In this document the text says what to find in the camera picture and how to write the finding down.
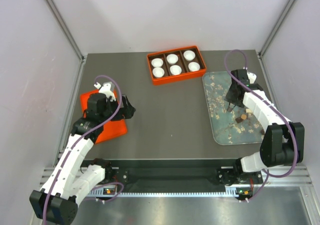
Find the metal tongs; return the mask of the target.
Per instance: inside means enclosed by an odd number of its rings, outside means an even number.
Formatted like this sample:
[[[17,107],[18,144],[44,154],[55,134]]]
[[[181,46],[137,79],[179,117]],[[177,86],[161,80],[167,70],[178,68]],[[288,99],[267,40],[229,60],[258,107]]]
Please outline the metal tongs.
[[[231,103],[229,103],[226,111],[230,113],[230,112],[233,111],[233,109],[234,109],[235,107],[236,107],[236,105],[232,105]]]

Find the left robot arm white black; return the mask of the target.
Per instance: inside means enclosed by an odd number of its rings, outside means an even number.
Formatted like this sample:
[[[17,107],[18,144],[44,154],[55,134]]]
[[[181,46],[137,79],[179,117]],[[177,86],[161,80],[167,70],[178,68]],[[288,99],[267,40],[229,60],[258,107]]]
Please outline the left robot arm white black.
[[[126,95],[99,91],[87,99],[83,115],[72,126],[66,148],[54,171],[40,190],[33,190],[30,204],[43,223],[70,225],[80,204],[100,182],[109,183],[114,176],[111,165],[98,159],[77,178],[84,158],[104,132],[104,125],[131,119],[136,109]]]

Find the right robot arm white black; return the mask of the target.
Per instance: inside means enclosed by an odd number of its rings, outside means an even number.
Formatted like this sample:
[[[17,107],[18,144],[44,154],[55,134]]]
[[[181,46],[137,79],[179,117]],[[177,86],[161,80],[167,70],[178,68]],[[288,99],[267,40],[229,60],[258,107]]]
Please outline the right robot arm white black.
[[[255,82],[256,75],[246,69],[229,71],[231,85],[225,100],[252,111],[264,131],[258,152],[238,158],[233,177],[245,183],[252,173],[276,166],[295,166],[303,161],[305,127],[283,116]]]

